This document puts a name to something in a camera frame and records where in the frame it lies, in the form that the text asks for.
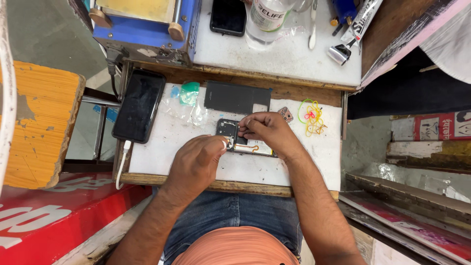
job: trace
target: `hand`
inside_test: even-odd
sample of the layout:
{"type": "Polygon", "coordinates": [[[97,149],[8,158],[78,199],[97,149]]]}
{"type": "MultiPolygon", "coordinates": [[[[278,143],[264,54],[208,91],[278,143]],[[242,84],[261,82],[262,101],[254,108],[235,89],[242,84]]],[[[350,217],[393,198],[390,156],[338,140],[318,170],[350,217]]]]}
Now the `hand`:
{"type": "Polygon", "coordinates": [[[175,155],[161,191],[178,206],[187,206],[216,179],[219,158],[226,152],[223,136],[200,135],[175,155]]]}
{"type": "Polygon", "coordinates": [[[288,123],[278,112],[257,112],[239,122],[239,137],[262,140],[283,160],[306,154],[288,123]]]}

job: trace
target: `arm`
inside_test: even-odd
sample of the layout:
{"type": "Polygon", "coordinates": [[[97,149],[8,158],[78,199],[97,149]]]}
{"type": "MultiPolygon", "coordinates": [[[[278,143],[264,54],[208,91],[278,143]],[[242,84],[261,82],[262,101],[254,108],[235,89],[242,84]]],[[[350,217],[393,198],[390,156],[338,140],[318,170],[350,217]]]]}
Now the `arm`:
{"type": "Polygon", "coordinates": [[[219,158],[226,152],[222,136],[202,135],[187,142],[175,155],[169,177],[107,265],[157,264],[177,218],[216,178],[219,158]]]}
{"type": "Polygon", "coordinates": [[[301,230],[316,263],[365,264],[347,220],[332,199],[321,173],[281,115],[254,113],[242,119],[239,126],[239,136],[264,141],[285,161],[301,230]]]}

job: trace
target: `white cloth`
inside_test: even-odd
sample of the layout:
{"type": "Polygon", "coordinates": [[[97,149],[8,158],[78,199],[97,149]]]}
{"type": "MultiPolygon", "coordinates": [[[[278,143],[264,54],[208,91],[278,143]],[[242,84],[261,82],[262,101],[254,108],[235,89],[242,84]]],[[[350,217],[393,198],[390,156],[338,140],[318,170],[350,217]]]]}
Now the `white cloth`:
{"type": "Polygon", "coordinates": [[[471,84],[471,4],[419,47],[443,72],[471,84]]]}

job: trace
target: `blue tool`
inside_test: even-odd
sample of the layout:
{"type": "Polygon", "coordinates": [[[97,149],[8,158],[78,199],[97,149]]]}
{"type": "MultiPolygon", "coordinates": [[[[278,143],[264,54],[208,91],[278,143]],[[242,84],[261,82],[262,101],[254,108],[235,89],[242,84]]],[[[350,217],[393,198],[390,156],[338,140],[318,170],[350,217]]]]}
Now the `blue tool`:
{"type": "Polygon", "coordinates": [[[353,0],[332,0],[333,8],[342,25],[348,24],[357,16],[357,8],[353,0]]]}

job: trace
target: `jeans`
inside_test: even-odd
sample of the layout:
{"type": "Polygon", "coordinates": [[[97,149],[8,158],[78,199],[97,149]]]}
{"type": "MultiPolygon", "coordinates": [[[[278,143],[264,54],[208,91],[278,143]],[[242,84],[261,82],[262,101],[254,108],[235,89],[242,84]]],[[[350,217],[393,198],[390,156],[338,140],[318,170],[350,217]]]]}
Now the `jeans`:
{"type": "Polygon", "coordinates": [[[163,249],[164,265],[170,265],[204,234],[228,226],[263,229],[300,261],[302,232],[294,198],[204,191],[173,225],[163,249]]]}

